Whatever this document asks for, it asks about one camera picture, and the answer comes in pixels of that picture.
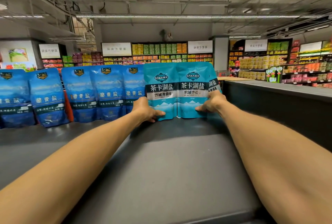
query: person's right hand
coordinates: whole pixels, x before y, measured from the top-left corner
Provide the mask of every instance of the person's right hand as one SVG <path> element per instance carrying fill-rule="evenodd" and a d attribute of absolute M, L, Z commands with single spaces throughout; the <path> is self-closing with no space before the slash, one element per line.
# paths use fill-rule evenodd
<path fill-rule="evenodd" d="M 227 102 L 226 97 L 219 90 L 209 92 L 208 98 L 209 99 L 206 100 L 204 104 L 197 106 L 195 110 L 203 112 L 217 112 L 220 105 L 223 102 Z"/>

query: person's left hand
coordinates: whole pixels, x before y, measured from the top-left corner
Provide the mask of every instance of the person's left hand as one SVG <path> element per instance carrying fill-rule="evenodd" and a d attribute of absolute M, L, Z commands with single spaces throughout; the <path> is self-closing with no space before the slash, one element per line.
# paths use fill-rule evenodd
<path fill-rule="evenodd" d="M 144 121 L 154 123 L 157 116 L 163 116 L 166 114 L 163 111 L 152 109 L 149 106 L 146 97 L 140 97 L 138 100 L 134 101 L 131 112 L 137 114 L 140 117 L 140 123 L 137 126 L 139 126 Z"/>

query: blue salt bag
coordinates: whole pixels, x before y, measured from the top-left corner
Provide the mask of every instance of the blue salt bag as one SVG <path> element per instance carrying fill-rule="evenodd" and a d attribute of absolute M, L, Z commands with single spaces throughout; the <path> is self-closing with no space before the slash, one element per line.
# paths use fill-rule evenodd
<path fill-rule="evenodd" d="M 113 121 L 126 114 L 121 65 L 97 65 L 91 69 L 101 118 Z"/>
<path fill-rule="evenodd" d="M 212 64 L 211 63 L 206 63 L 206 64 L 207 64 L 207 70 L 209 72 L 209 92 L 214 90 L 219 90 L 220 93 L 222 93 L 217 75 L 214 71 Z"/>
<path fill-rule="evenodd" d="M 90 71 L 92 66 L 63 68 L 62 79 L 75 122 L 88 123 L 100 119 Z"/>
<path fill-rule="evenodd" d="M 0 69 L 0 123 L 2 128 L 35 124 L 27 74 L 22 69 Z"/>
<path fill-rule="evenodd" d="M 65 113 L 64 92 L 56 68 L 29 72 L 31 103 L 44 127 L 69 123 Z"/>
<path fill-rule="evenodd" d="M 208 99 L 210 63 L 178 63 L 179 97 L 178 117 L 206 117 L 206 112 L 197 112 L 195 107 Z"/>
<path fill-rule="evenodd" d="M 122 71 L 128 114 L 132 110 L 133 102 L 145 96 L 143 64 L 124 65 Z"/>
<path fill-rule="evenodd" d="M 177 83 L 179 75 L 176 63 L 144 64 L 145 92 L 149 106 L 164 111 L 157 120 L 172 119 L 177 115 Z"/>

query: mountain logo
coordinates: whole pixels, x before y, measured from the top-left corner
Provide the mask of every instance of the mountain logo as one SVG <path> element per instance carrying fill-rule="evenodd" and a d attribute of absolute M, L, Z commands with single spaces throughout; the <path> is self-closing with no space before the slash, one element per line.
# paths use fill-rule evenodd
<path fill-rule="evenodd" d="M 44 80 L 46 77 L 48 77 L 46 72 L 37 73 L 37 78 L 39 78 L 39 79 Z"/>
<path fill-rule="evenodd" d="M 0 76 L 6 80 L 11 79 L 13 77 L 12 72 L 1 72 Z"/>
<path fill-rule="evenodd" d="M 199 77 L 200 75 L 198 75 L 196 72 L 190 72 L 187 74 L 187 78 L 189 78 L 190 80 L 196 80 Z"/>
<path fill-rule="evenodd" d="M 164 75 L 163 73 L 160 73 L 160 74 L 156 75 L 154 77 L 154 79 L 156 79 L 159 82 L 163 82 L 163 81 L 166 81 L 168 79 L 168 76 Z"/>
<path fill-rule="evenodd" d="M 84 70 L 83 69 L 75 69 L 74 74 L 77 75 L 77 76 L 81 76 L 81 75 L 84 74 Z"/>
<path fill-rule="evenodd" d="M 105 75 L 108 75 L 111 72 L 110 68 L 102 68 L 101 72 Z"/>
<path fill-rule="evenodd" d="M 136 74 L 139 70 L 137 68 L 129 68 L 129 73 Z"/>

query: forearm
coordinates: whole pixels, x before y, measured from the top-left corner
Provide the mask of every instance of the forearm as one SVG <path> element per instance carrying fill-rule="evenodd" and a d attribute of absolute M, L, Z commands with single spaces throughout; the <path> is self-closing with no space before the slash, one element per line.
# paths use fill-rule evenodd
<path fill-rule="evenodd" d="M 60 223 L 141 118 L 130 113 L 73 139 L 0 191 L 3 223 Z"/>
<path fill-rule="evenodd" d="M 260 199 L 276 221 L 331 221 L 330 152 L 286 126 L 226 101 L 218 112 Z"/>

